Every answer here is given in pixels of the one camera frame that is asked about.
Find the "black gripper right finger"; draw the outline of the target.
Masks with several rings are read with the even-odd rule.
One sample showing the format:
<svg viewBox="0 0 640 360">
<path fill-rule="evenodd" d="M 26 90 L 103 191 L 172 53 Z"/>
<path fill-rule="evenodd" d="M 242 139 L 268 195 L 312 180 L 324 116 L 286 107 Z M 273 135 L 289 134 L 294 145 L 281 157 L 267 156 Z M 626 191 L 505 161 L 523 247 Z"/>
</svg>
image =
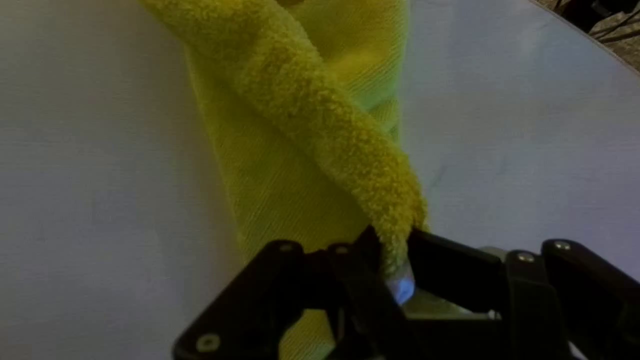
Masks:
<svg viewBox="0 0 640 360">
<path fill-rule="evenodd" d="M 475 313 L 419 319 L 426 360 L 640 360 L 640 282 L 574 239 L 499 258 L 417 229 L 409 253 L 422 289 Z"/>
</svg>

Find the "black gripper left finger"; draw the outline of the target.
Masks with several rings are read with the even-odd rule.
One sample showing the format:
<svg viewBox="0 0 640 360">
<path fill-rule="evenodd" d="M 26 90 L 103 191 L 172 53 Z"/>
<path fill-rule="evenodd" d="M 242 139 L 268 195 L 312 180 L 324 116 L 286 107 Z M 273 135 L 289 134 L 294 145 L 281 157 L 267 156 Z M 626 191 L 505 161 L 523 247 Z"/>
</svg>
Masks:
<svg viewBox="0 0 640 360">
<path fill-rule="evenodd" d="M 172 360 L 392 360 L 409 319 L 378 278 L 381 239 L 268 242 L 177 338 Z"/>
</svg>

